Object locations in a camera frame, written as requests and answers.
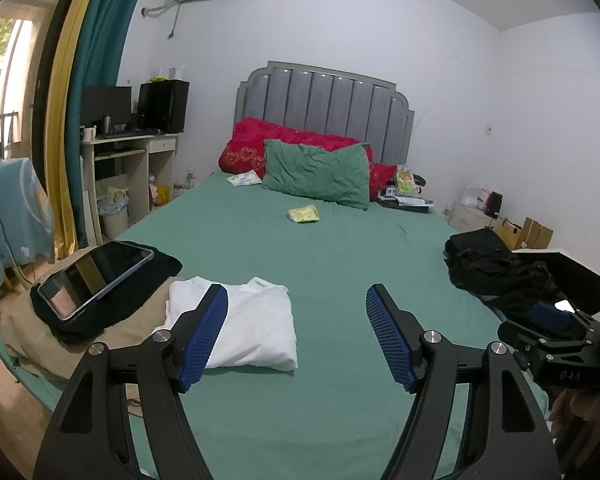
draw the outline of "green bed sheet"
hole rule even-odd
[[[298,338],[298,370],[208,370],[183,404],[216,480],[380,478],[413,397],[394,383],[365,313],[366,290],[384,283],[425,329],[485,348],[497,317],[448,279],[442,249],[455,231],[434,214],[362,211],[265,190],[233,187],[216,173],[120,238],[158,247],[182,263],[183,278],[237,284],[259,276],[285,285]],[[315,224],[291,208],[314,203]],[[11,371],[53,409],[61,384]],[[438,476],[452,471],[467,387],[458,386]],[[534,385],[541,409],[547,399]],[[142,467],[155,475],[142,420],[132,417]]]

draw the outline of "beige blanket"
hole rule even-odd
[[[44,282],[51,274],[71,265],[93,248],[83,249],[56,264],[39,281]],[[69,379],[75,367],[94,341],[105,343],[110,349],[133,346],[144,341],[157,326],[166,320],[166,301],[169,285],[182,278],[169,278],[149,300],[132,316],[107,328],[91,341],[79,345],[66,345],[56,339],[49,327],[36,315],[29,293],[21,294],[2,314],[0,333],[8,352],[19,359],[25,370],[50,380]],[[128,391],[137,398],[135,391]]]

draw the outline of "thermos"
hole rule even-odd
[[[113,117],[105,115],[102,117],[102,134],[104,136],[111,135],[113,133]]]

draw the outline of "blue gripper pad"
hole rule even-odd
[[[197,383],[201,379],[206,362],[209,361],[209,356],[226,318],[228,306],[229,299],[226,289],[221,286],[206,308],[206,312],[185,348],[182,372],[178,377],[183,391],[188,391],[193,383]]]
[[[571,314],[569,312],[558,310],[553,305],[543,303],[542,301],[534,305],[530,316],[536,323],[548,330],[564,330],[571,323]]]
[[[395,382],[409,391],[416,382],[411,364],[411,352],[386,305],[373,287],[366,293],[366,315],[376,333]]]

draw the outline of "paper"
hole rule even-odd
[[[558,301],[558,303],[555,304],[555,307],[563,312],[571,312],[572,314],[575,314],[576,312],[567,300]]]
[[[400,205],[408,205],[411,207],[423,207],[428,205],[421,198],[412,198],[410,196],[397,196],[396,199]]]
[[[255,171],[251,170],[247,173],[234,175],[227,178],[232,186],[252,186],[253,184],[261,184],[262,181]]]

